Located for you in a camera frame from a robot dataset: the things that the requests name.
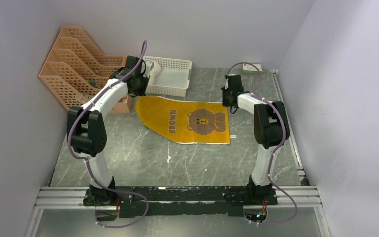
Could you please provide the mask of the cream white towel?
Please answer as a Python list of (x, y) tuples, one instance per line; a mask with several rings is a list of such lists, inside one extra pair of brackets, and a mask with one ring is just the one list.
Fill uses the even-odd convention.
[(156, 76), (160, 73), (161, 71), (161, 66), (159, 65), (158, 62), (152, 61), (152, 60), (145, 60), (147, 69), (145, 71), (145, 75), (149, 78), (148, 85), (153, 85)]

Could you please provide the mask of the brown yellow towel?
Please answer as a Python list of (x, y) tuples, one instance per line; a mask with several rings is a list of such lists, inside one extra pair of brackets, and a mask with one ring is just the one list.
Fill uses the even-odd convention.
[(228, 110), (218, 102), (195, 102), (144, 96), (135, 110), (143, 125), (179, 144), (230, 143)]

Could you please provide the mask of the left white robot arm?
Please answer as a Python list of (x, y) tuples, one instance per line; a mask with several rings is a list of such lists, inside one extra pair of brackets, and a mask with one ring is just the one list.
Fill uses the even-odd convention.
[(68, 149), (74, 158), (84, 161), (90, 176), (86, 205), (111, 205), (117, 198), (115, 181), (104, 155), (108, 140), (105, 117), (124, 96), (144, 96), (150, 79), (159, 72), (157, 62), (129, 56), (125, 66), (114, 71), (94, 97), (80, 107), (69, 109)]

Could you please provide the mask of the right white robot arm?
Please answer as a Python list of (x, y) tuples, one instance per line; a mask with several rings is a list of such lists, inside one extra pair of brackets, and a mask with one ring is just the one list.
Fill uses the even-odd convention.
[(271, 194), (275, 159), (290, 136), (285, 105), (282, 101), (271, 102), (244, 90), (240, 75), (227, 75), (225, 79), (223, 106), (248, 111), (254, 117), (254, 138), (259, 151), (246, 187), (246, 197), (251, 204), (259, 204)]

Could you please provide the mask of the small white red box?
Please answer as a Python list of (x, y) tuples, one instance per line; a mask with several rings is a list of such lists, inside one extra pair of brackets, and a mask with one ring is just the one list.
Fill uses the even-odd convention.
[(245, 73), (262, 72), (262, 65), (256, 63), (244, 63), (242, 64), (242, 71)]

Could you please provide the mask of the white plastic basket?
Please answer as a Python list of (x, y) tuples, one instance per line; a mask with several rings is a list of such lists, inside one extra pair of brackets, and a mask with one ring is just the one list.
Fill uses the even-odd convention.
[(146, 93), (185, 97), (190, 83), (192, 61), (154, 56), (144, 56), (143, 59), (156, 61), (161, 66), (154, 84), (147, 86)]

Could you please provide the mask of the orange plastic file organizer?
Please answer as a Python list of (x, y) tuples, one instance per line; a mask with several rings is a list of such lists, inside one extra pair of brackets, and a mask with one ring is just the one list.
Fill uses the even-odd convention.
[(81, 27), (63, 26), (38, 77), (69, 110), (95, 96), (126, 59), (103, 53)]

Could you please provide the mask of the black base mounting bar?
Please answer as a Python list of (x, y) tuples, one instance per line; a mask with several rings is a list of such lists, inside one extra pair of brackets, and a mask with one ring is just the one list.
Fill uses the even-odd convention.
[(214, 215), (242, 217), (247, 206), (277, 205), (271, 185), (255, 186), (117, 186), (117, 193), (89, 187), (84, 206), (112, 206), (121, 218), (166, 215)]

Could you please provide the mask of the aluminium frame rail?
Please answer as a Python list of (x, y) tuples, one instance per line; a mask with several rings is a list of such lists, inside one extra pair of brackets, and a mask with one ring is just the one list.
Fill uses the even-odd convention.
[[(137, 114), (106, 119), (109, 169), (119, 186), (245, 185), (253, 171), (258, 145), (253, 118), (240, 111), (229, 116), (229, 145), (177, 144), (141, 124)], [(85, 207), (89, 178), (84, 164), (63, 145), (52, 181), (40, 189), (27, 236), (33, 237), (328, 237), (330, 231), (317, 188), (306, 183), (293, 138), (276, 159), (274, 181), (293, 197), (297, 216), (276, 226), (249, 224), (227, 215), (149, 216), (112, 222), (113, 229), (94, 221), (94, 208)]]

